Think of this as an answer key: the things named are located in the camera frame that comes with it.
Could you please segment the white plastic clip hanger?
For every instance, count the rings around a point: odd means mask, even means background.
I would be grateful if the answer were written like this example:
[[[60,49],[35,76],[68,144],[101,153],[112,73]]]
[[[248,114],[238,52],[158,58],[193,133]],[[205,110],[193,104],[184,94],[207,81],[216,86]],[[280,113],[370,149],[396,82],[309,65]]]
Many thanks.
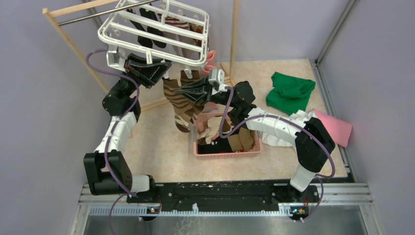
[[[209,14],[176,0],[163,0],[159,7],[136,0],[121,0],[101,27],[99,39],[106,43],[107,64],[125,71],[126,49],[144,57],[144,63],[170,61],[186,68],[203,67],[208,59]]]

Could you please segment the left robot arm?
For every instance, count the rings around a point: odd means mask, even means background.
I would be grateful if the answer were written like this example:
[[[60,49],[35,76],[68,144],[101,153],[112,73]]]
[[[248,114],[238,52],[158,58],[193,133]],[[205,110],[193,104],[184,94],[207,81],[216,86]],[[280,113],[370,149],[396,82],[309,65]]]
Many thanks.
[[[140,86],[151,88],[156,85],[170,69],[171,61],[155,59],[148,64],[146,59],[131,53],[121,62],[125,70],[115,73],[90,63],[91,56],[100,52],[104,50],[97,49],[89,53],[87,65],[94,71],[117,77],[118,81],[102,100],[103,108],[111,116],[108,129],[99,146],[83,159],[90,191],[93,195],[125,193],[136,197],[138,194],[144,202],[152,202],[157,196],[157,189],[151,185],[151,177],[133,176],[123,150],[141,114],[138,101]]]

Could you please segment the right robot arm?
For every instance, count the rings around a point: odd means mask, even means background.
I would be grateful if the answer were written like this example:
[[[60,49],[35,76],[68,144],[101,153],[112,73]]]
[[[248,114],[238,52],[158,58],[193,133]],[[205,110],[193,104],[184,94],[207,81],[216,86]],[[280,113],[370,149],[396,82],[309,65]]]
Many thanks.
[[[262,132],[291,144],[299,162],[287,188],[287,196],[294,202],[301,201],[306,188],[315,178],[330,179],[336,169],[331,153],[335,142],[316,117],[306,121],[281,117],[254,105],[255,95],[248,81],[231,87],[219,81],[203,78],[194,83],[180,86],[174,93],[189,101],[204,105],[207,102],[225,106],[219,128],[219,136],[228,138],[243,127]]]

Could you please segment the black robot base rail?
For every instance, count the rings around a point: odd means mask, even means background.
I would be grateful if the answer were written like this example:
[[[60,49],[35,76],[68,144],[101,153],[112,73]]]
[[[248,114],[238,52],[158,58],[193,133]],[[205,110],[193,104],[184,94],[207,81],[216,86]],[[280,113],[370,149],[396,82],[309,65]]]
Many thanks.
[[[365,206],[373,203],[363,183],[311,184],[298,199],[277,181],[227,181],[157,184],[136,198],[94,196],[84,186],[80,205],[93,215],[158,216],[282,216],[303,220],[325,206]]]

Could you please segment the pink sock with teal spots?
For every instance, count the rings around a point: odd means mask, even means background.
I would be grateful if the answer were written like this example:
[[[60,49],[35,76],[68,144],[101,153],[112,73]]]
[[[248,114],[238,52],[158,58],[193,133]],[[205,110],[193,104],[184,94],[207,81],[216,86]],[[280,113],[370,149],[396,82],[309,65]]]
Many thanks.
[[[214,66],[215,61],[216,61],[216,51],[215,50],[210,50],[207,53],[205,66]]]

